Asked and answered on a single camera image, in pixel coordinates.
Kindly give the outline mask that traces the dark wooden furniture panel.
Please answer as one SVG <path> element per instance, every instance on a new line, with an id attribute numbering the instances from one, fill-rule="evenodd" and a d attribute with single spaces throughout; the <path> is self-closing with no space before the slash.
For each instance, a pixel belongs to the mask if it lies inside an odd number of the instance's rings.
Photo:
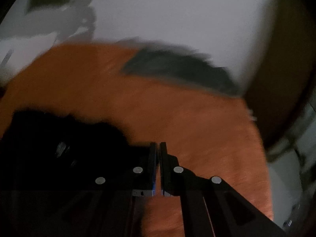
<path id="1" fill-rule="evenodd" d="M 299 117 L 315 88 L 315 0 L 276 0 L 267 53 L 244 99 L 269 150 Z"/>

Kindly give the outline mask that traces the orange fleece blanket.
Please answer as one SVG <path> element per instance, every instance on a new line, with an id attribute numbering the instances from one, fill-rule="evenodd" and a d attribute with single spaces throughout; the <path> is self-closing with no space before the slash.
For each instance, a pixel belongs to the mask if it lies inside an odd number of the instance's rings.
<path id="1" fill-rule="evenodd" d="M 153 196 L 142 201 L 139 236 L 185 236 L 181 201 L 163 196 L 160 143 L 196 176 L 221 177 L 266 217 L 271 209 L 258 133 L 240 99 L 126 75 L 135 49 L 67 44 L 36 58 L 8 83 L 1 99 L 1 137 L 13 113 L 25 108 L 110 121 L 129 144 L 155 143 Z M 46 236 L 50 176 L 1 173 L 1 236 Z"/>

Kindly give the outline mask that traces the dark grey folded cloth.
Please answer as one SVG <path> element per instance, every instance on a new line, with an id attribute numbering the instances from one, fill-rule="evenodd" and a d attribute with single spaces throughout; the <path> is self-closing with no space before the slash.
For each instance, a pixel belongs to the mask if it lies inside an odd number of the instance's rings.
<path id="1" fill-rule="evenodd" d="M 195 54 L 143 48 L 125 63 L 122 72 L 199 87 L 230 97 L 239 96 L 238 85 L 224 67 L 214 67 Z"/>

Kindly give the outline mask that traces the black jacket with white lettering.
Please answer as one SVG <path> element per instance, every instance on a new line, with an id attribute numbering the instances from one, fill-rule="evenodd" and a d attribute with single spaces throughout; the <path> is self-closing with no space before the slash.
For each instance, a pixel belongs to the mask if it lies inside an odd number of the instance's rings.
<path id="1" fill-rule="evenodd" d="M 1 173 L 84 179 L 119 177 L 130 145 L 110 121 L 82 121 L 33 108 L 13 113 L 1 137 Z"/>

